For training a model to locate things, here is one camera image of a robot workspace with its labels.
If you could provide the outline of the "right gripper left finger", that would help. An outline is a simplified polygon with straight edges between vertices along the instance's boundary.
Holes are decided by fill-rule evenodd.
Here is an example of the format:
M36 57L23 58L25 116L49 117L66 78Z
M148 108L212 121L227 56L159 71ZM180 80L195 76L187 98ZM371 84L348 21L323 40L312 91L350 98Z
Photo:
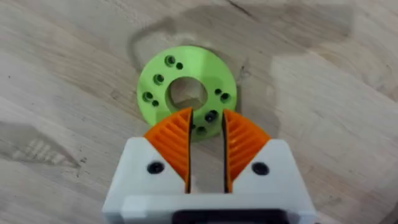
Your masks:
M107 220L170 220L190 194L193 110L185 108L127 140L104 205Z

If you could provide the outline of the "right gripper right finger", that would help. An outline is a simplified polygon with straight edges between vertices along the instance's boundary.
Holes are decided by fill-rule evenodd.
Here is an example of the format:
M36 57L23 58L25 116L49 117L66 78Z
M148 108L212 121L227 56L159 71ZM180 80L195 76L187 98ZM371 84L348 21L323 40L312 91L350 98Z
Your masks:
M289 145L244 116L224 110L223 195L233 208L314 210Z

